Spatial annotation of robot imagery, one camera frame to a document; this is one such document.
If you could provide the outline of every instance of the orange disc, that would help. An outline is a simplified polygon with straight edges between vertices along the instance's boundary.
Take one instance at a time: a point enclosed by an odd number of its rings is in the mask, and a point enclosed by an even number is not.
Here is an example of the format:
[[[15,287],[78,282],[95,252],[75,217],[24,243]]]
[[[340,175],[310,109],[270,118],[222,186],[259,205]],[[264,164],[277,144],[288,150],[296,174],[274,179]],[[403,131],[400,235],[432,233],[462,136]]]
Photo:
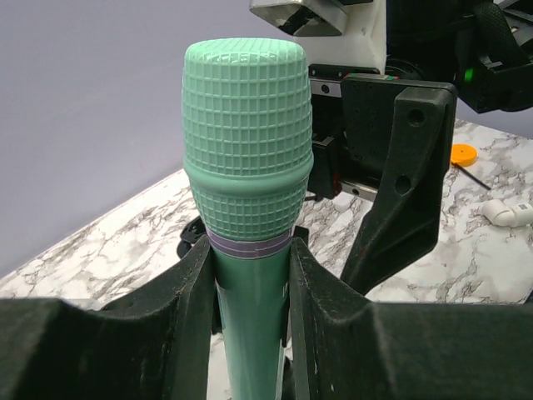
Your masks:
[[[454,144],[451,147],[451,162],[468,167],[476,162],[477,150],[468,144]]]

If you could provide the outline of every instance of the white marble surface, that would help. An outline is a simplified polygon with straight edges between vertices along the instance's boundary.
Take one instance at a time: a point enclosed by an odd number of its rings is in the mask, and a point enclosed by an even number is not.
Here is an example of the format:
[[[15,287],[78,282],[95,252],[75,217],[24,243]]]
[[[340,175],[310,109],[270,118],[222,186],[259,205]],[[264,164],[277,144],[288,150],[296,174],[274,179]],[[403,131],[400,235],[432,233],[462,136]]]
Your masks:
[[[454,142],[478,149],[468,169],[493,190],[450,170],[435,251],[376,287],[370,299],[519,303],[533,288],[532,227],[492,227],[479,214],[492,198],[533,203],[533,141],[458,122]],[[341,195],[309,202],[301,212],[298,223],[311,230],[310,249],[337,276],[370,206]],[[173,265],[180,231],[196,215],[187,176],[177,172],[1,279],[0,296],[107,303]],[[208,391],[210,400],[230,397],[220,337],[212,339]]]

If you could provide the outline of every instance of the black mount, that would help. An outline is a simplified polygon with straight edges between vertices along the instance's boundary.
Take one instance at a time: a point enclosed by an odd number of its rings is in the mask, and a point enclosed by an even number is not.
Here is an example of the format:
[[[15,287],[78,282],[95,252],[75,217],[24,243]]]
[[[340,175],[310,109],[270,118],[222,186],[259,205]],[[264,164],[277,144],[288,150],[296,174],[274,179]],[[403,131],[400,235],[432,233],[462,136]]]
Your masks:
[[[202,400],[215,277],[201,237],[102,311],[0,301],[2,400]],[[284,400],[530,399],[533,307],[379,304],[292,242]]]

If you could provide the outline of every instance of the microphone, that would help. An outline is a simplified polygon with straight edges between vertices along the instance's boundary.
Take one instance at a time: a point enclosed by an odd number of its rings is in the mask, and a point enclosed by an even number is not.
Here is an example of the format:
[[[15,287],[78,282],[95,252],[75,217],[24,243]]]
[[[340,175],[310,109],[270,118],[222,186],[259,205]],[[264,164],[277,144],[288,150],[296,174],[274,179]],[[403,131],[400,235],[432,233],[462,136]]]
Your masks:
[[[290,243],[313,164],[306,54],[293,42],[192,44],[184,169],[214,252],[233,400],[281,398]]]

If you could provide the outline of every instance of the microphone holder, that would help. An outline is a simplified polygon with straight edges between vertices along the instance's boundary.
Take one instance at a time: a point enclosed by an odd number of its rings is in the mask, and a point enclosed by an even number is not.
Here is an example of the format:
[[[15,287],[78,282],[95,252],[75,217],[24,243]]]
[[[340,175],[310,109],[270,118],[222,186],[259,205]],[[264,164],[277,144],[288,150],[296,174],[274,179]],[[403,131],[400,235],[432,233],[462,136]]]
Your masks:
[[[362,124],[362,134],[348,145],[372,155],[367,164],[355,161],[379,190],[340,279],[309,252],[309,232],[296,230],[289,282],[294,361],[286,360],[283,400],[531,398],[530,303],[364,298],[436,245],[455,90],[366,77],[341,85],[345,105],[355,93],[362,99],[352,104],[354,116],[359,110],[370,118],[349,122]],[[380,137],[364,108],[377,98],[388,113],[380,123],[390,123]],[[198,218],[182,234],[180,262],[100,311],[52,298],[0,300],[0,398],[205,399],[211,336],[221,324],[202,225]]]

